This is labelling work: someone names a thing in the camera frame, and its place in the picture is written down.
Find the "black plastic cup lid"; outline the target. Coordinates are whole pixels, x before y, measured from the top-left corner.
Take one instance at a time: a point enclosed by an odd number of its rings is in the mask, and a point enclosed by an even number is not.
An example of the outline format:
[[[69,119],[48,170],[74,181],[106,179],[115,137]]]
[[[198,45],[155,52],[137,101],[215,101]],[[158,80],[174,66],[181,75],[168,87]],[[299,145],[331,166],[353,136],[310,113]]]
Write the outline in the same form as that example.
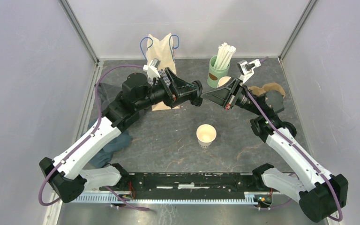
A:
[[[203,102],[203,98],[201,97],[203,93],[202,83],[199,80],[195,80],[192,82],[192,84],[195,84],[197,86],[197,89],[193,92],[192,97],[190,98],[190,103],[191,105],[200,107]]]

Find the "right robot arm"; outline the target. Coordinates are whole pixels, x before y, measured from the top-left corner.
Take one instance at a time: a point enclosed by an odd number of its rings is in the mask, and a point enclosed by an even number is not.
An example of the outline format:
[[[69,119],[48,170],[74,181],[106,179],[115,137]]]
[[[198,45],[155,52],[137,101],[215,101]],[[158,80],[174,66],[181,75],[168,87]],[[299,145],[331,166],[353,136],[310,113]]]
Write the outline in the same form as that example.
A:
[[[346,205],[348,180],[334,175],[318,163],[295,139],[297,131],[278,114],[284,110],[283,94],[276,89],[250,89],[239,79],[203,93],[202,97],[226,110],[237,106],[256,115],[250,121],[253,133],[291,167],[294,175],[270,164],[253,170],[252,186],[257,191],[272,188],[294,200],[313,222],[325,218],[341,222]]]

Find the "white paper coffee cup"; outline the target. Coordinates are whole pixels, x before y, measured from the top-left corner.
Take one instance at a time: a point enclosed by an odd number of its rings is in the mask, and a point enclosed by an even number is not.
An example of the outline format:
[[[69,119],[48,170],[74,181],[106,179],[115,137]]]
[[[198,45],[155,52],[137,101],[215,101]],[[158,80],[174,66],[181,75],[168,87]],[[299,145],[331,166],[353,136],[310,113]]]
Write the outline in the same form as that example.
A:
[[[196,136],[201,147],[207,148],[217,137],[216,129],[210,124],[202,124],[197,128]]]

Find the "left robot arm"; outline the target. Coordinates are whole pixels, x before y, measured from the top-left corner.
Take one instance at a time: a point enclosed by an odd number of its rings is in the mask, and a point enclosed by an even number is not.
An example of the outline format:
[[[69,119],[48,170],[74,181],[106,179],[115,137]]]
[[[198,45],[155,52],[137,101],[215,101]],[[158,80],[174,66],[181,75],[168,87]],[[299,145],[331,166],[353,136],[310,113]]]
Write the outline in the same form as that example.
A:
[[[71,147],[55,158],[45,157],[39,167],[59,200],[69,203],[85,190],[104,186],[123,191],[128,187],[128,177],[115,166],[86,170],[85,165],[110,141],[119,137],[139,118],[141,111],[163,102],[174,108],[186,101],[194,106],[202,104],[202,84],[196,80],[186,82],[171,69],[165,73],[170,80],[166,85],[158,71],[144,66],[143,72],[131,73],[121,86],[117,97],[99,110],[97,121]]]

